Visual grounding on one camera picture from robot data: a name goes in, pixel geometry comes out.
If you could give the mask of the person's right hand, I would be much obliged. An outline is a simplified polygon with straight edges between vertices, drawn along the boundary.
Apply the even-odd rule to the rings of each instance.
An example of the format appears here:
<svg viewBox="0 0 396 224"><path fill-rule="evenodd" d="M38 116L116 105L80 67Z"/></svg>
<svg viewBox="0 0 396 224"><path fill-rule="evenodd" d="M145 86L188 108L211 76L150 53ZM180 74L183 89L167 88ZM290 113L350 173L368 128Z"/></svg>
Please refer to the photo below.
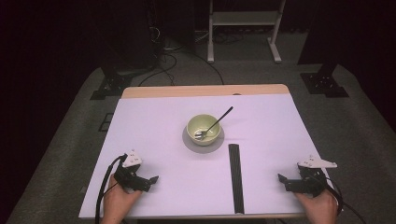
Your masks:
<svg viewBox="0 0 396 224"><path fill-rule="evenodd" d="M319 196L310 198L302 193L294 196L305 210L311 224L335 224L337 217L337 201L332 194L324 190Z"/></svg>

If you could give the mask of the row of black chopsticks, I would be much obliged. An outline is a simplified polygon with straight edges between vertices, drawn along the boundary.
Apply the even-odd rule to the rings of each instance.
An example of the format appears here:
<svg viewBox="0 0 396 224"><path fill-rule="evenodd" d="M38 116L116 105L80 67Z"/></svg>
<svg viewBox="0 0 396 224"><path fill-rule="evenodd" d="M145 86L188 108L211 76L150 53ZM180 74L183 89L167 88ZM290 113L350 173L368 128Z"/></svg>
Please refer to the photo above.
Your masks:
<svg viewBox="0 0 396 224"><path fill-rule="evenodd" d="M243 182L240 162L240 149L237 144L228 145L233 187L233 207L236 214L244 214Z"/></svg>

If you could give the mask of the grey round coaster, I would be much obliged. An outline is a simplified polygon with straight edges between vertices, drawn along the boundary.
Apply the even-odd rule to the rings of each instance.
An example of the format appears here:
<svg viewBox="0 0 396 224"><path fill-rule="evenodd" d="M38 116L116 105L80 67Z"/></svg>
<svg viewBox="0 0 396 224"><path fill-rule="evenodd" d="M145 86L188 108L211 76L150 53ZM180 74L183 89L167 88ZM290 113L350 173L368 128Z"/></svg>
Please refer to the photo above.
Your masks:
<svg viewBox="0 0 396 224"><path fill-rule="evenodd" d="M199 154L208 154L216 151L221 147L224 142L224 131L220 130L218 138L208 146L199 146L195 144L188 135L187 128L184 128L182 133L182 140L186 148L190 151L199 153Z"/></svg>

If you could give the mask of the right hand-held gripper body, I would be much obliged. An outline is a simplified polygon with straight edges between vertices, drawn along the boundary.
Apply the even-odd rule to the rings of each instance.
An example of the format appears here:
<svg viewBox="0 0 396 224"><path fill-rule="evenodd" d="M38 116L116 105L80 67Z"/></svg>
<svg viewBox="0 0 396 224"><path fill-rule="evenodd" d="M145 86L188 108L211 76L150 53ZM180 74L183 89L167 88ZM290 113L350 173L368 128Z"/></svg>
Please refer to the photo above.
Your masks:
<svg viewBox="0 0 396 224"><path fill-rule="evenodd" d="M307 193L314 197L319 196L328 187L327 176L324 174L324 170L338 167L336 162L325 161L320 157L312 155L304 161L299 161L297 166Z"/></svg>

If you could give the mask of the metal fork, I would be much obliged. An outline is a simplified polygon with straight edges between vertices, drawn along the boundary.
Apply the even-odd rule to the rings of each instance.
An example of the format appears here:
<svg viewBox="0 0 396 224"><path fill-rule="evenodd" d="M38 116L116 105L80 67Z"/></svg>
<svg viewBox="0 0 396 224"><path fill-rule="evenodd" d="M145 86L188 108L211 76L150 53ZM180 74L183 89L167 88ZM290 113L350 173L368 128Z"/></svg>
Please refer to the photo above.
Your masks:
<svg viewBox="0 0 396 224"><path fill-rule="evenodd" d="M215 118L211 115L202 114L197 115L189 121L188 129L191 136L197 141L205 141L206 138L215 138L219 135L219 123L224 119L231 111L231 106L222 116Z"/></svg>

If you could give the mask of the black stand base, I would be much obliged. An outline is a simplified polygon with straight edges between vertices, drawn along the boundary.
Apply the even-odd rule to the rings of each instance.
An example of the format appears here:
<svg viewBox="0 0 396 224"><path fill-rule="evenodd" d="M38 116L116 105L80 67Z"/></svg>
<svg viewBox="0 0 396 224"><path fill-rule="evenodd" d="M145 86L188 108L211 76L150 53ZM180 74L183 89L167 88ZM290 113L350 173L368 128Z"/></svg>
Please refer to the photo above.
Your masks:
<svg viewBox="0 0 396 224"><path fill-rule="evenodd" d="M104 100L107 96L121 96L131 84L132 77L111 66L102 67L104 79L92 93L91 100Z"/></svg>
<svg viewBox="0 0 396 224"><path fill-rule="evenodd" d="M348 97L332 76L336 63L324 63L316 73L301 73L301 78L310 94L324 94L328 98Z"/></svg>

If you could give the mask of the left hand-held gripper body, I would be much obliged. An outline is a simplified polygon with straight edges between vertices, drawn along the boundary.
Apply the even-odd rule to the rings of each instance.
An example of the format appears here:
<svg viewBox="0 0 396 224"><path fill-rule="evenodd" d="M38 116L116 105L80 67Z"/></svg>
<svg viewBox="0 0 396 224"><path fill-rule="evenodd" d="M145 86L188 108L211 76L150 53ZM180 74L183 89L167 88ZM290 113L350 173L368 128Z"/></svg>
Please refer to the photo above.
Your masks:
<svg viewBox="0 0 396 224"><path fill-rule="evenodd" d="M134 150L121 157L114 178L124 189L137 190L140 185L150 185L148 179L137 175L142 162Z"/></svg>

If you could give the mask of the white metal stand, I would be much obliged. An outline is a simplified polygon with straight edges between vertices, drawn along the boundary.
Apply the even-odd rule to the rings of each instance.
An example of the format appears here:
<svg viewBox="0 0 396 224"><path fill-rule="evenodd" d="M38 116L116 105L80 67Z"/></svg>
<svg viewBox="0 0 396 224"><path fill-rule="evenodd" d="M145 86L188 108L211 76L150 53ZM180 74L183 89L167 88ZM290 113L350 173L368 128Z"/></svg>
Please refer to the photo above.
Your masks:
<svg viewBox="0 0 396 224"><path fill-rule="evenodd" d="M271 50L275 63L281 63L282 59L276 46L276 38L279 26L283 17L286 0L280 0L278 10L273 11L236 11L236 12L218 12L213 10L214 0L209 0L208 15L208 43L207 43L207 61L213 63L214 42L213 34L215 26L272 26L273 32L267 38L268 46Z"/></svg>

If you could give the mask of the pale green bowl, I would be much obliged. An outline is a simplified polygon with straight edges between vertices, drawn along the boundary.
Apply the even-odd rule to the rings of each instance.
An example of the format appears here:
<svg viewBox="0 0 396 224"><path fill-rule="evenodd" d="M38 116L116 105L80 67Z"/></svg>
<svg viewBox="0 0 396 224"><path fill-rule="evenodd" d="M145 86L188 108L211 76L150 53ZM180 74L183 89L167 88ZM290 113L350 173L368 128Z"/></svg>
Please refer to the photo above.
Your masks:
<svg viewBox="0 0 396 224"><path fill-rule="evenodd" d="M220 125L211 115L200 114L191 118L187 124L187 134L198 146L209 146L214 143L221 132Z"/></svg>

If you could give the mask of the person's left hand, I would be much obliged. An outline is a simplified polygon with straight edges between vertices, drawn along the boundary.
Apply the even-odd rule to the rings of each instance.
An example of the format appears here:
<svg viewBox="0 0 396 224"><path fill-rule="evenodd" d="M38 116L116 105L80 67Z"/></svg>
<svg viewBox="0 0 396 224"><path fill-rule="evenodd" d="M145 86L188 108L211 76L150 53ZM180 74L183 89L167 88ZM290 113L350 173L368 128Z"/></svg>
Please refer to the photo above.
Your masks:
<svg viewBox="0 0 396 224"><path fill-rule="evenodd" d="M121 224L143 192L138 190L127 193L114 179L109 181L109 186L110 190L104 198L104 214L100 224Z"/></svg>

